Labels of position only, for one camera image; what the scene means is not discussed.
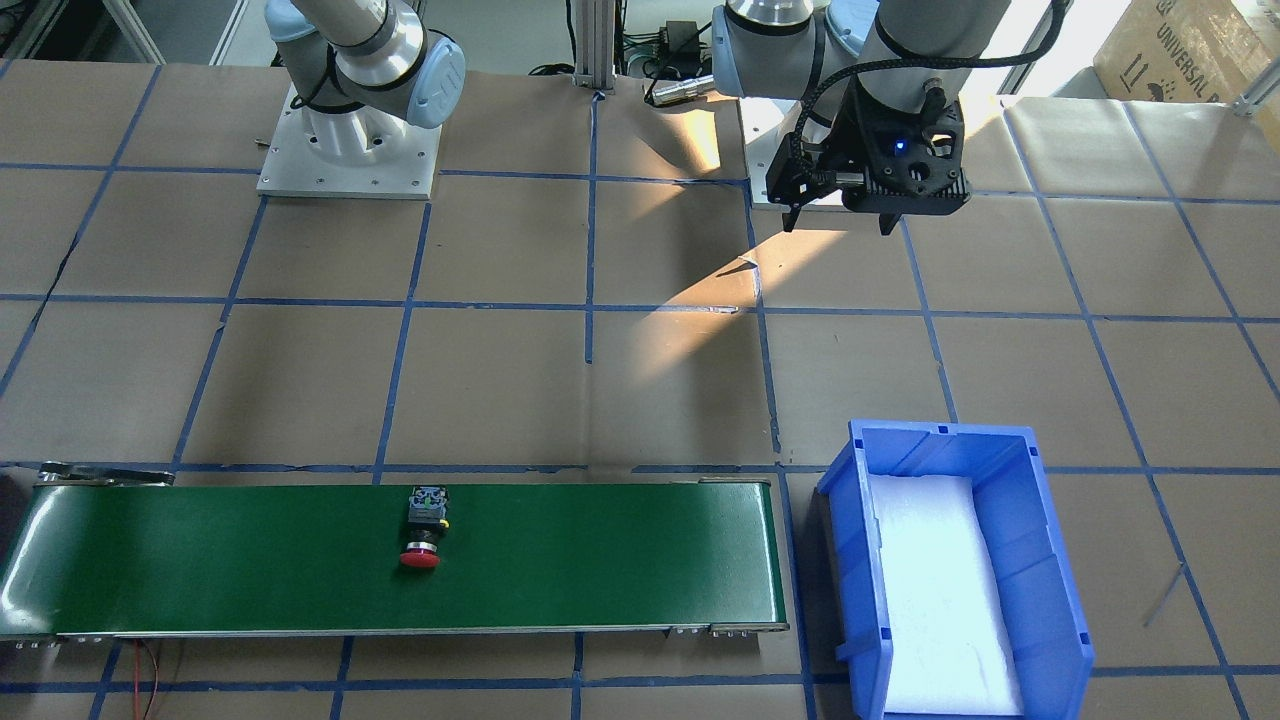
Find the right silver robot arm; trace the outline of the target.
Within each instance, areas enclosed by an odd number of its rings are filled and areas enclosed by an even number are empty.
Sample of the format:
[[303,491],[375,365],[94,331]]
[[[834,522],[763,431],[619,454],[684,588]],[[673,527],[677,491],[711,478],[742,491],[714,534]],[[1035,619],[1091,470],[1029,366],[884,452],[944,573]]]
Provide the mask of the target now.
[[431,129],[460,102],[462,47],[404,1],[270,1],[264,15],[291,74],[293,110],[372,108]]

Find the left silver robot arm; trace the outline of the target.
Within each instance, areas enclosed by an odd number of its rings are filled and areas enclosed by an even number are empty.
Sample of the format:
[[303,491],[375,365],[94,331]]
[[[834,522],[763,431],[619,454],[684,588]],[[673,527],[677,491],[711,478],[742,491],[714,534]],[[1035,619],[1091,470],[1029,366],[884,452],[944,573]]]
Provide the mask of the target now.
[[888,234],[970,200],[961,87],[974,70],[1038,61],[1069,8],[1048,3],[1036,46],[991,56],[1006,1],[726,1],[710,19],[712,73],[726,96],[795,105],[763,183],[783,231],[837,196]]

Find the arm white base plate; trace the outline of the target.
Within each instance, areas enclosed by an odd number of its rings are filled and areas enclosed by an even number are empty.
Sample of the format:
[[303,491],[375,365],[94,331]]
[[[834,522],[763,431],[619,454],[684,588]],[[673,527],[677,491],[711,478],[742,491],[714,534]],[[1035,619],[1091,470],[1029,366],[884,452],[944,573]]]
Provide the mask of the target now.
[[782,215],[791,202],[804,211],[864,211],[870,193],[856,113],[846,108],[842,81],[812,105],[803,100],[739,100],[751,205]]
[[372,108],[325,114],[293,108],[282,114],[256,184],[262,196],[398,199],[433,196],[442,131],[410,126]]

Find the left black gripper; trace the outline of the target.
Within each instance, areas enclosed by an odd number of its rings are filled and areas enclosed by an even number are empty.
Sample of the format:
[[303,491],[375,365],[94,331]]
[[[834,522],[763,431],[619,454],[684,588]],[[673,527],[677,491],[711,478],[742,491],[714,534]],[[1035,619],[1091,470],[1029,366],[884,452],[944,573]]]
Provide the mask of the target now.
[[[904,215],[946,217],[966,204],[963,169],[965,119],[959,100],[941,87],[924,91],[918,111],[900,111],[860,85],[845,94],[856,113],[859,149],[865,152],[870,193],[865,210],[878,215],[879,233],[891,236]],[[782,229],[795,231],[804,202],[791,202]]]

